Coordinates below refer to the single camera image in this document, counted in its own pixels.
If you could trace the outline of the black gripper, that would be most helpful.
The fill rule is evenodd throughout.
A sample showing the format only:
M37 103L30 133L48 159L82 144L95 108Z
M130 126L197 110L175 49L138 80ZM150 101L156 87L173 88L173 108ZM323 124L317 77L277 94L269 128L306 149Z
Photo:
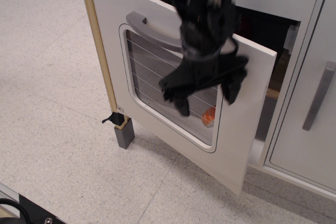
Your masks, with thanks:
M234 53L220 54L207 61L191 61L183 58L181 64L160 80L164 99L173 103L181 116L189 116L187 98L196 91L221 85L224 98L233 104L241 89L241 83L247 76L246 56Z

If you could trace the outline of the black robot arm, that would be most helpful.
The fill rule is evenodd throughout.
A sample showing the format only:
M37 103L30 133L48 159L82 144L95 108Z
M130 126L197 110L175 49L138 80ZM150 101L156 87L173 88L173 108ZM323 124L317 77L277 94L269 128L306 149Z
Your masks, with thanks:
M189 116L188 96L220 85L228 103L234 103L246 77L248 58L237 51L221 54L232 39L239 19L232 0L170 0L181 18L180 65L159 85L164 99Z

